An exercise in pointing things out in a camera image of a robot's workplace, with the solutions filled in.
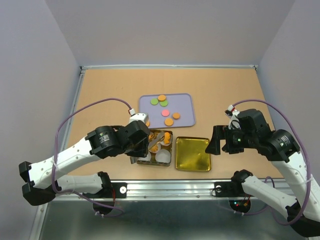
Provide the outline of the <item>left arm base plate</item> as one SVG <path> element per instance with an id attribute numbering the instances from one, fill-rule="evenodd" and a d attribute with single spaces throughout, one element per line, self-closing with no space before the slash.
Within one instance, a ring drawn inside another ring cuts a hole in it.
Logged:
<path id="1" fill-rule="evenodd" d="M 124 199 L 127 197 L 127 183 L 111 182 L 111 184 L 103 186 L 97 193 L 83 193 L 83 195 L 90 199 Z"/>

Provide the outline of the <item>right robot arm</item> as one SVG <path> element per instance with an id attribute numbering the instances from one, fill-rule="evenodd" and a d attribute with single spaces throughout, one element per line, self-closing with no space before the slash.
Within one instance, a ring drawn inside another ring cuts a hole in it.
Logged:
<path id="1" fill-rule="evenodd" d="M 288 131 L 271 130 L 257 109 L 225 111 L 228 125 L 215 125 L 207 154 L 239 154 L 255 149 L 277 168 L 293 195 L 263 183 L 248 170 L 236 171 L 229 181 L 215 183 L 212 196 L 218 198 L 253 196 L 280 213 L 293 230 L 305 238 L 320 235 L 320 186 L 310 173 L 297 138 Z"/>

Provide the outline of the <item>orange fish cookie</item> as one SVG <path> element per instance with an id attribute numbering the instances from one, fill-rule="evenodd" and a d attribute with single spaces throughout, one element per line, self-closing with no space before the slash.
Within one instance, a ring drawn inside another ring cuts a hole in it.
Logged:
<path id="1" fill-rule="evenodd" d="M 172 141 L 172 135 L 169 132 L 164 133 L 163 144 L 165 146 L 169 145 Z"/>
<path id="2" fill-rule="evenodd" d="M 149 141 L 152 141 L 152 140 L 154 140 L 156 138 L 156 135 L 154 134 L 154 133 L 151 133 L 150 135 L 149 135 L 149 137 L 148 137 L 148 140 Z"/>

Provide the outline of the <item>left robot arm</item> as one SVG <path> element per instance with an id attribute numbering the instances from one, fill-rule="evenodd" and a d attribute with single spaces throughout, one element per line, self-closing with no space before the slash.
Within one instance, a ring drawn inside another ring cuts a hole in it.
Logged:
<path id="1" fill-rule="evenodd" d="M 113 194 L 110 177 L 105 172 L 89 176 L 69 173 L 86 164 L 125 154 L 144 158 L 148 155 L 149 128 L 141 120 L 126 126 L 100 126 L 70 148 L 46 160 L 19 164 L 25 184 L 22 195 L 32 206 L 52 201 L 58 194 L 84 193 L 87 198 Z"/>

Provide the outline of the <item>metal tongs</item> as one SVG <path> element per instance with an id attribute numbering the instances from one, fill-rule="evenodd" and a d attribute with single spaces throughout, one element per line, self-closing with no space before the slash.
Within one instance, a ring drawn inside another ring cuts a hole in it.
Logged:
<path id="1" fill-rule="evenodd" d="M 149 154 L 149 151 L 150 151 L 154 146 L 156 146 L 158 143 L 160 143 L 160 142 L 164 139 L 164 136 L 165 136 L 165 133 L 164 133 L 164 132 L 160 132 L 160 133 L 157 135 L 157 137 L 148 144 L 146 154 L 143 155 L 143 156 L 131 156 L 131 157 L 130 157 L 130 163 L 131 163 L 131 164 L 135 164 L 135 163 L 137 163 L 137 161 L 138 161 L 139 158 L 146 158 L 146 157 L 148 156 L 148 154 Z"/>

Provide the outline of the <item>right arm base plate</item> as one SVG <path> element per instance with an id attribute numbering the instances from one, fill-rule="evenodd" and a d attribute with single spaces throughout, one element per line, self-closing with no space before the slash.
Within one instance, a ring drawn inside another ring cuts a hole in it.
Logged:
<path id="1" fill-rule="evenodd" d="M 235 198 L 246 195 L 242 184 L 233 181 L 216 181 L 209 191 L 211 196 L 217 198 Z"/>

